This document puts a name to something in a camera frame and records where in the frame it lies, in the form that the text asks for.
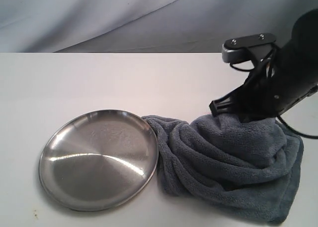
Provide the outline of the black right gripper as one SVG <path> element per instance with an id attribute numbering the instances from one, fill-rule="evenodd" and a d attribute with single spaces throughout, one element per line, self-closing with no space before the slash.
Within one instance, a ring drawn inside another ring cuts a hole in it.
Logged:
<path id="1" fill-rule="evenodd" d="M 242 123 L 260 121 L 282 114 L 291 103 L 291 75 L 278 67 L 274 74 L 261 69 L 248 76 L 240 89 L 234 89 L 209 104 L 213 117 L 229 113 Z"/>

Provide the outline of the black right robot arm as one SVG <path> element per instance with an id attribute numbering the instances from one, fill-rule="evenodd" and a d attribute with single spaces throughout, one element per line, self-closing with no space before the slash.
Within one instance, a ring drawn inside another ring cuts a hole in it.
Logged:
<path id="1" fill-rule="evenodd" d="M 276 45 L 271 33 L 232 38 L 222 45 L 222 59 L 233 69 L 252 62 L 244 83 L 213 100 L 213 116 L 236 114 L 244 122 L 277 117 L 318 89 L 318 11 L 294 24 L 291 39 Z"/>

